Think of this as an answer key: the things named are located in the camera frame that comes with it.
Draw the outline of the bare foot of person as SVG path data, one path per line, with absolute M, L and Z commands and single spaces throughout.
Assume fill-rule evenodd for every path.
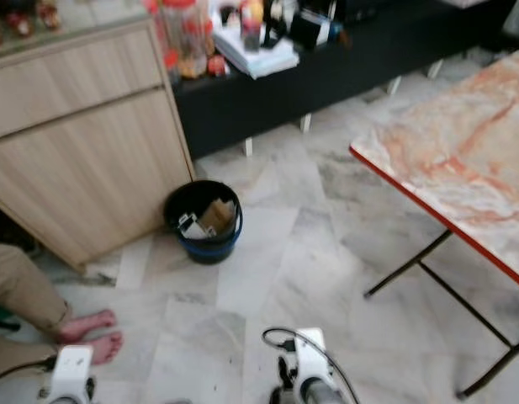
M 82 340 L 74 345 L 89 347 L 93 351 L 91 365 L 109 364 L 120 354 L 124 345 L 124 335 L 120 332 L 112 332 L 95 339 Z
M 117 319 L 112 309 L 103 309 L 97 313 L 66 319 L 55 331 L 55 339 L 63 345 L 81 342 L 85 336 L 98 328 L 116 326 Z

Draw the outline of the bottle with red yellow label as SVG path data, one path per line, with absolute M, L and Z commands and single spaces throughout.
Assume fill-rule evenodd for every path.
M 264 0 L 242 0 L 237 8 L 244 50 L 259 51 L 263 42 Z

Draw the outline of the black box with white label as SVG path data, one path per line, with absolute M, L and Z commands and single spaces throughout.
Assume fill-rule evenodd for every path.
M 300 49 L 313 51 L 329 41 L 336 41 L 343 24 L 309 10 L 297 10 L 289 20 L 289 38 Z

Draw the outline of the marble pattern folding table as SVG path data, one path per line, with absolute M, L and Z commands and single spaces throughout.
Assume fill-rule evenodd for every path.
M 519 50 L 350 152 L 519 288 Z

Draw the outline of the clear plastic jar red lid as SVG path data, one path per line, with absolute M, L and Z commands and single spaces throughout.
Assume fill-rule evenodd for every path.
M 181 77 L 205 76 L 209 58 L 215 55 L 209 1 L 156 0 L 156 5 Z

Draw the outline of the red figurine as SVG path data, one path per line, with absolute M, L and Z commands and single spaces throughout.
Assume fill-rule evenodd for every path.
M 61 20 L 58 15 L 58 0 L 36 0 L 36 14 L 40 22 L 50 30 L 58 30 Z
M 5 14 L 6 23 L 20 38 L 29 38 L 34 33 L 32 18 L 35 15 L 35 5 L 24 5 L 21 8 L 14 8 Z

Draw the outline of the brown cardboard trash piece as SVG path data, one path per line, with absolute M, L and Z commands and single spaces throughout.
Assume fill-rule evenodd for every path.
M 199 224 L 206 237 L 215 237 L 233 227 L 235 220 L 235 201 L 216 199 L 210 201 L 209 207 L 200 216 Z

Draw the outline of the small red container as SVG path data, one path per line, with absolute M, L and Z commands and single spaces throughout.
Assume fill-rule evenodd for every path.
M 211 77 L 227 76 L 229 67 L 225 58 L 221 55 L 213 55 L 208 58 L 206 73 Z

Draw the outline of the white trash packet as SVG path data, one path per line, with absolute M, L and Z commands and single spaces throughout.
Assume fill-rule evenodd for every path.
M 205 226 L 194 213 L 183 213 L 179 216 L 176 230 L 182 238 L 191 240 L 208 239 L 216 234 L 212 227 Z

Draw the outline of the beige trouser leg of person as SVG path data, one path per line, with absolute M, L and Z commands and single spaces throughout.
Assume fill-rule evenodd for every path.
M 0 378 L 25 369 L 48 369 L 59 348 L 48 343 L 21 343 L 0 336 Z
M 47 334 L 59 334 L 71 309 L 19 247 L 0 245 L 0 306 Z

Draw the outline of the light wood cabinet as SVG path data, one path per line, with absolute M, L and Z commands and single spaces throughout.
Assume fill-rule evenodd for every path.
M 193 177 L 151 16 L 0 51 L 0 209 L 75 272 Z

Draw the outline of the dark green seat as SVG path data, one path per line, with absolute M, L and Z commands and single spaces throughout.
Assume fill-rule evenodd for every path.
M 21 324 L 14 320 L 14 315 L 12 312 L 7 311 L 0 306 L 0 328 L 1 330 L 6 330 L 9 332 L 17 332 L 20 331 Z

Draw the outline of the light wood cabinet door panel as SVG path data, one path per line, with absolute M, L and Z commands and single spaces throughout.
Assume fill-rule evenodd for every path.
M 82 272 L 163 226 L 193 181 L 175 104 L 147 91 L 0 138 L 0 209 Z

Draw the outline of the black metal table leg frame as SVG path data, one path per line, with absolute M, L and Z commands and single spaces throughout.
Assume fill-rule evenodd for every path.
M 425 246 L 423 250 L 420 250 L 416 255 L 413 255 L 412 258 L 408 259 L 405 264 L 402 264 L 394 272 L 387 274 L 387 276 L 383 277 L 383 279 L 377 284 L 372 285 L 370 289 L 367 289 L 366 292 L 363 293 L 363 298 L 365 300 L 370 300 L 372 296 L 375 296 L 382 289 L 385 289 L 387 285 L 391 284 L 391 282 L 397 280 L 402 276 L 402 274 L 406 274 L 410 269 L 414 267 L 419 268 L 424 274 L 427 274 L 429 278 L 433 282 L 436 282 L 437 285 L 440 286 L 441 289 L 448 296 L 452 297 L 456 303 L 460 304 L 471 316 L 474 317 L 479 324 L 482 324 L 483 327 L 486 328 L 487 331 L 490 332 L 494 338 L 498 339 L 498 342 L 501 345 L 504 345 L 506 348 L 506 352 L 501 355 L 500 358 L 493 365 L 490 366 L 488 370 L 484 374 L 482 374 L 477 380 L 472 382 L 472 384 L 468 385 L 468 387 L 456 390 L 454 396 L 459 401 L 464 401 L 466 399 L 470 399 L 471 396 L 474 396 L 475 393 L 482 391 L 491 381 L 493 381 L 498 374 L 502 372 L 502 370 L 506 369 L 513 360 L 519 355 L 519 340 L 517 343 L 513 343 L 511 339 L 507 338 L 504 333 L 495 324 L 491 323 L 486 316 L 482 315 L 482 312 L 479 311 L 477 307 L 474 307 L 474 304 L 471 304 L 470 300 L 467 300 L 466 297 L 462 296 L 458 292 L 458 290 L 454 289 L 443 277 L 440 276 L 436 272 L 435 269 L 432 269 L 431 266 L 427 265 L 424 262 L 424 259 L 431 255 L 433 251 L 443 245 L 444 242 L 447 241 L 448 238 L 451 238 L 453 232 L 451 230 L 445 230 L 441 232 L 437 238 L 433 239 L 428 246 Z

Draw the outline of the stack of white papers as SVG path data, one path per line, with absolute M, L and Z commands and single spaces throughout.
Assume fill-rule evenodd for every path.
M 213 38 L 221 55 L 251 78 L 271 76 L 294 68 L 300 61 L 300 56 L 290 41 L 279 41 L 272 49 L 247 50 L 237 29 L 216 28 Z

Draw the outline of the light wood drawer front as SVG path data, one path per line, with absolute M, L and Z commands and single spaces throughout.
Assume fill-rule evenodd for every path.
M 163 91 L 151 25 L 126 24 L 0 57 L 0 138 L 147 91 Z

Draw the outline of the black rubbish bin blue band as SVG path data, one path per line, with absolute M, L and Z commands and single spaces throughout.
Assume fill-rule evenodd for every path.
M 236 220 L 233 227 L 222 234 L 203 240 L 182 238 L 178 234 L 177 220 L 183 213 L 194 213 L 198 218 L 216 199 L 232 200 L 236 203 Z M 236 192 L 227 184 L 206 180 L 195 180 L 176 189 L 163 205 L 163 219 L 167 229 L 178 239 L 191 261 L 198 264 L 217 264 L 225 261 L 235 250 L 237 239 L 242 235 L 244 215 Z

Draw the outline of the long black low bench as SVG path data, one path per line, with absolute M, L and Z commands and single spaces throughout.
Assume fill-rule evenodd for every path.
M 516 0 L 471 7 L 443 0 L 393 0 L 347 28 L 350 43 L 303 50 L 297 66 L 271 76 L 185 80 L 173 95 L 191 157 L 201 158 L 308 113 L 423 70 L 441 58 L 493 44 Z

